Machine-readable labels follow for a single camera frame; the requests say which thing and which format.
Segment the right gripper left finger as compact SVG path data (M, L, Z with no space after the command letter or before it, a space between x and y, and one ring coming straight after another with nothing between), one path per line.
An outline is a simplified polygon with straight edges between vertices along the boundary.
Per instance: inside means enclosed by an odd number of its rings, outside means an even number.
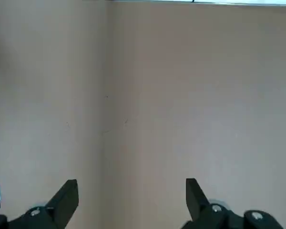
M31 208L11 221L0 214L0 229L64 229L78 205L77 180L69 179L46 205Z

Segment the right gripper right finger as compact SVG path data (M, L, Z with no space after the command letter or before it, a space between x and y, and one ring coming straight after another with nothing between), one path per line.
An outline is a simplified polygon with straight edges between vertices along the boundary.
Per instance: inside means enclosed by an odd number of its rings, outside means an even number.
M281 229L279 222L261 210L247 210L243 216L221 204L210 203L195 178L186 179L186 205L191 220L183 229Z

